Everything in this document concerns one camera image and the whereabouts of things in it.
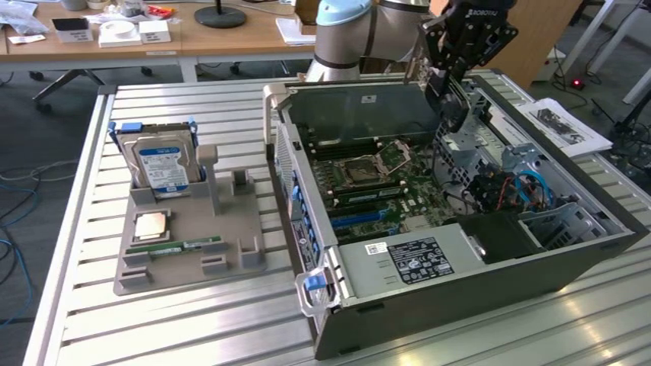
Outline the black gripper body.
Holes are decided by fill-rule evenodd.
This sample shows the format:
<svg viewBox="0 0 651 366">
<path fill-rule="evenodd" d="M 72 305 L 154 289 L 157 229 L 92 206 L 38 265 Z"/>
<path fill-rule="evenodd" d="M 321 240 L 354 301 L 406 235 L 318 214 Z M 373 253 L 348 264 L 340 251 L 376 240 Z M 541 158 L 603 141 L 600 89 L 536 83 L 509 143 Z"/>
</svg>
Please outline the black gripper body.
<svg viewBox="0 0 651 366">
<path fill-rule="evenodd" d="M 512 1 L 449 1 L 444 7 L 444 14 L 449 14 L 454 21 L 457 39 L 468 24 L 503 24 L 512 9 Z"/>
</svg>

